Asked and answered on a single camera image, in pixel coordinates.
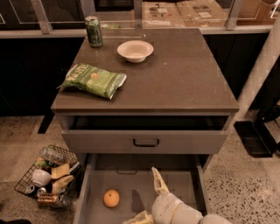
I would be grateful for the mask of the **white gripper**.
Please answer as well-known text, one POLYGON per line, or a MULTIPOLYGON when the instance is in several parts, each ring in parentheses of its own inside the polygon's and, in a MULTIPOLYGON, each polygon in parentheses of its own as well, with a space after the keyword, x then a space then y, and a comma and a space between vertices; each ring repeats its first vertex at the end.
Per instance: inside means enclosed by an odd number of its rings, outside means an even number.
POLYGON ((157 168, 152 167, 151 171, 155 192, 161 194, 156 197, 151 214, 144 210, 122 224, 199 224, 202 213, 170 193, 157 168))

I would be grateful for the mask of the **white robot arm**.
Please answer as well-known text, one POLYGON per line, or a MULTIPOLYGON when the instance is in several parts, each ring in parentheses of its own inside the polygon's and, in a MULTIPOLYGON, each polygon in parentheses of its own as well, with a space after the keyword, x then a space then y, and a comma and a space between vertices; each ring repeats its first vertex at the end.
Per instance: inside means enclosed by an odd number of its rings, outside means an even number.
MULTIPOLYGON (((238 98, 236 121, 245 117, 279 55, 280 18, 269 36, 238 98)), ((279 181, 272 178, 276 158, 253 158, 247 154, 234 128, 204 173, 210 211, 234 224, 279 224, 279 181)))

